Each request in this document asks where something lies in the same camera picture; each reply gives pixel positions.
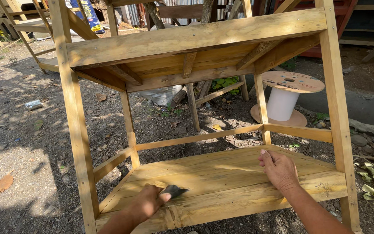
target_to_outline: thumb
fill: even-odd
[[[265,167],[271,168],[273,167],[273,161],[271,155],[264,149],[261,150],[261,156],[262,156],[262,161],[265,164]]]
[[[162,205],[164,205],[166,202],[168,202],[171,199],[171,194],[169,193],[163,193],[160,194],[157,198],[157,206],[158,208]]]

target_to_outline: wooden shelf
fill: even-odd
[[[155,181],[193,189],[169,201],[133,233],[151,233],[290,207],[259,166],[261,149],[292,157],[301,185],[317,201],[347,195],[345,174],[332,164],[274,145],[259,145],[137,167],[100,204],[103,209],[96,228],[100,230],[145,184]]]

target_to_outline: hand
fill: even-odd
[[[265,167],[263,172],[281,193],[287,189],[300,186],[297,168],[292,158],[275,151],[262,149],[258,160],[261,161],[259,165]]]
[[[169,193],[160,194],[162,190],[155,185],[144,186],[124,212],[132,216],[136,225],[146,221],[171,199]]]

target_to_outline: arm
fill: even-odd
[[[353,233],[300,186],[297,169],[291,158],[262,149],[258,159],[261,161],[259,165],[265,167],[263,172],[297,212],[308,233]]]
[[[145,186],[128,206],[111,217],[98,234],[130,234],[171,198],[169,193],[160,194],[162,190],[154,185]]]

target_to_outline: wooden frame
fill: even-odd
[[[114,1],[116,4],[122,2],[138,1]],[[295,0],[285,3],[292,5]],[[303,188],[317,201],[340,198],[343,223],[352,231],[361,230],[332,0],[317,0],[315,9],[101,39],[92,37],[81,28],[82,35],[87,33],[86,38],[92,40],[73,43],[70,28],[74,23],[70,20],[64,0],[49,1],[49,5],[58,57],[57,63],[52,60],[46,63],[46,67],[60,72],[86,233],[94,234],[99,231],[112,215],[138,194],[145,183],[152,183],[154,180],[195,188],[161,207],[156,215],[139,225],[133,233],[151,233],[290,207],[279,191],[269,183],[262,173],[263,169],[257,165],[260,149],[279,151],[294,158]],[[219,30],[226,36],[226,30],[232,28],[236,32],[221,40]],[[266,51],[252,66],[236,69],[236,64],[258,45],[272,44],[277,40],[282,41]],[[261,74],[318,42],[321,43],[331,130],[269,124]],[[159,50],[151,45],[158,45]],[[191,73],[185,77],[184,57],[188,53],[197,54]],[[141,85],[122,80],[110,68],[112,65],[123,64],[140,78]],[[192,90],[192,82],[249,73],[254,73],[255,77],[261,124],[172,140],[144,144],[136,142],[127,93],[186,84],[190,86],[187,95],[191,96],[194,95],[189,92]],[[128,147],[94,169],[78,76],[108,84],[121,92]],[[195,104],[196,102],[192,102],[190,108],[194,108]],[[140,150],[256,130],[262,130],[263,145],[151,164],[139,163]],[[273,146],[270,132],[333,143],[336,166]],[[131,157],[132,170],[99,204],[95,183],[128,157]],[[319,183],[327,183],[327,186],[318,186]]]

